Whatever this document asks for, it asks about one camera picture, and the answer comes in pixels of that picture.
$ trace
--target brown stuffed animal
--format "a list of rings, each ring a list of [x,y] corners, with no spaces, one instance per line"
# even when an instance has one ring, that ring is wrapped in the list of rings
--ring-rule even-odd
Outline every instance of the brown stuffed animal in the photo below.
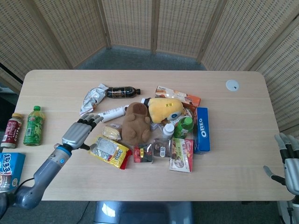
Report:
[[[122,140],[129,145],[146,143],[150,138],[150,117],[146,105],[131,103],[122,123]]]

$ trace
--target plush toy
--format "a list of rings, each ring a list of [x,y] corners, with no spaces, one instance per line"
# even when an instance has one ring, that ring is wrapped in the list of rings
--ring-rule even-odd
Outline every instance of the plush toy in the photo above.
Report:
[[[122,124],[122,140],[129,145],[146,143],[150,138],[148,108],[142,103],[131,103]]]
[[[164,119],[174,120],[184,109],[182,102],[174,98],[143,98],[141,103],[149,108],[153,123],[161,123]]]

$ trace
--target biscuit box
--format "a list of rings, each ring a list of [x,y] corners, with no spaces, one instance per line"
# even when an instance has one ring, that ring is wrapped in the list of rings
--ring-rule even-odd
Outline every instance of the biscuit box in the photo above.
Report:
[[[20,183],[25,155],[0,153],[0,191],[10,191]]]
[[[210,152],[208,109],[205,107],[198,107],[193,121],[194,153],[203,154]]]
[[[156,89],[155,96],[157,98],[175,98],[179,99],[184,107],[190,109],[192,112],[196,110],[196,108],[200,104],[200,98],[196,96],[192,96],[183,92],[179,92],[177,90],[172,90],[169,88],[165,88],[163,86],[158,86]]]

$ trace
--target silver snack wrapper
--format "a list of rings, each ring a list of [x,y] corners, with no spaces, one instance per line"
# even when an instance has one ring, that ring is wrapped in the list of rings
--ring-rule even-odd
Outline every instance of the silver snack wrapper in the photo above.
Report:
[[[100,84],[98,87],[91,89],[83,100],[83,104],[80,109],[80,116],[93,111],[106,95],[106,87],[104,84]]]

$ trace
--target green bottle cap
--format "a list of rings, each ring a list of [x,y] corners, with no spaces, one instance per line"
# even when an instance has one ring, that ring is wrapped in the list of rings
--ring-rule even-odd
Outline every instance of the green bottle cap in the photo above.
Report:
[[[35,111],[40,111],[40,110],[41,110],[41,107],[40,107],[40,106],[34,106],[34,107],[33,107],[33,110],[35,110]]]
[[[185,118],[184,123],[185,123],[185,125],[192,124],[192,118],[189,118],[189,117]]]

